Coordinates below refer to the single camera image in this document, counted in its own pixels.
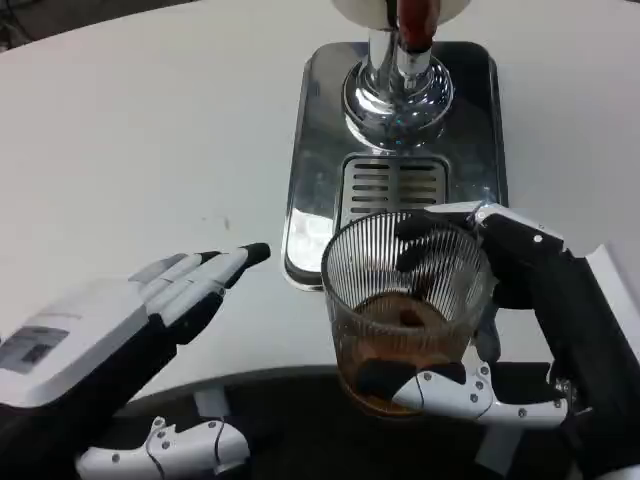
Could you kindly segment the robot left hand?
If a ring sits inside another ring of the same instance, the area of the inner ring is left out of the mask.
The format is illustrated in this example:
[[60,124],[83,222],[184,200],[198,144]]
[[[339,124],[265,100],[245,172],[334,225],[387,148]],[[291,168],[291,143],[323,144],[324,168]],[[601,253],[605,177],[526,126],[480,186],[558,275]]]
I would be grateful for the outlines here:
[[177,254],[126,279],[91,282],[29,317],[1,344],[5,479],[187,479],[247,462],[222,418],[178,430],[155,418],[132,448],[102,447],[113,416],[211,322],[265,243]]

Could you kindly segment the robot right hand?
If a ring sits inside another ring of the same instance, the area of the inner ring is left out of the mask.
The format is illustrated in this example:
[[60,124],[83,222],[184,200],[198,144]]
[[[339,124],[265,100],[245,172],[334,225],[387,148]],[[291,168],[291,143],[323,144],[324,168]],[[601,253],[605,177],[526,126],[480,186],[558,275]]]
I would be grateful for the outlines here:
[[456,226],[479,240],[498,283],[493,301],[531,310],[562,378],[576,388],[563,434],[586,479],[639,476],[639,302],[606,246],[575,256],[561,235],[488,202],[414,211],[399,221],[408,243],[397,266],[426,255],[419,239]]

